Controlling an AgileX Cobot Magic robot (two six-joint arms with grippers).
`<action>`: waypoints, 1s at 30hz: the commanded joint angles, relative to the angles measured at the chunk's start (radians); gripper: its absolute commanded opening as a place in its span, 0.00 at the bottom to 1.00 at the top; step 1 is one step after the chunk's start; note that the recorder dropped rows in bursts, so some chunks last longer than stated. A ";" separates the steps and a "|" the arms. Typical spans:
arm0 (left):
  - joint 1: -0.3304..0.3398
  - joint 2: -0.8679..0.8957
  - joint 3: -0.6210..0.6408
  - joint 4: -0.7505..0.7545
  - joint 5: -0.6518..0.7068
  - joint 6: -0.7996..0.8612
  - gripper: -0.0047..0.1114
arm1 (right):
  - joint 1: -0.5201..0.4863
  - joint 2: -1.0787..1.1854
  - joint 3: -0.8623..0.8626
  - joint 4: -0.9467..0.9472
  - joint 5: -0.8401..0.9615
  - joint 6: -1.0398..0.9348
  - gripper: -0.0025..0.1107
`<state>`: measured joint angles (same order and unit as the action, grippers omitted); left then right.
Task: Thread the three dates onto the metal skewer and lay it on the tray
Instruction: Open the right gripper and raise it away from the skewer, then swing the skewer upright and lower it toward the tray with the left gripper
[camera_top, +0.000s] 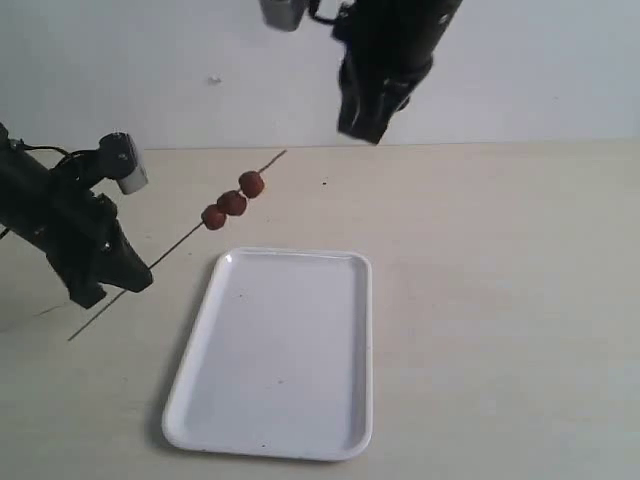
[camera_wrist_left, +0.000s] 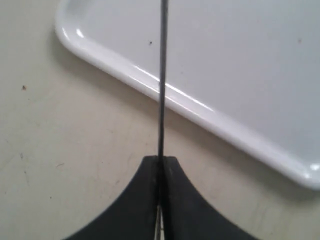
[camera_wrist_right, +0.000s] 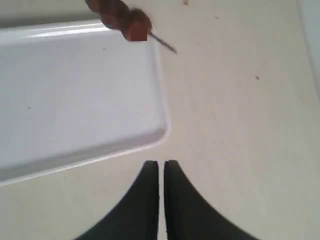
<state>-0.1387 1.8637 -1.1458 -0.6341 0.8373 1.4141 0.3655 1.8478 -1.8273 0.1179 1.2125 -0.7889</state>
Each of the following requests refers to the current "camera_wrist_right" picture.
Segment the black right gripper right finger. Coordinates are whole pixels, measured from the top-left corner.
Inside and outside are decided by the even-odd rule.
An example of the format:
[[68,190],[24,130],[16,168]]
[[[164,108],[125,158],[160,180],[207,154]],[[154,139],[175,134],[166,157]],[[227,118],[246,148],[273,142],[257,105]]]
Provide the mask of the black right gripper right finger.
[[251,240],[199,194],[176,160],[164,163],[163,196],[169,240]]

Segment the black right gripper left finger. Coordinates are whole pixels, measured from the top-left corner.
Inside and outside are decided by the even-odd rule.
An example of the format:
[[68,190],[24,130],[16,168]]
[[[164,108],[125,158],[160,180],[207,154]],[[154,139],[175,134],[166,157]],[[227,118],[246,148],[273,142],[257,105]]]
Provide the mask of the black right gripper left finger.
[[156,240],[159,198],[159,165],[148,160],[117,205],[77,239]]

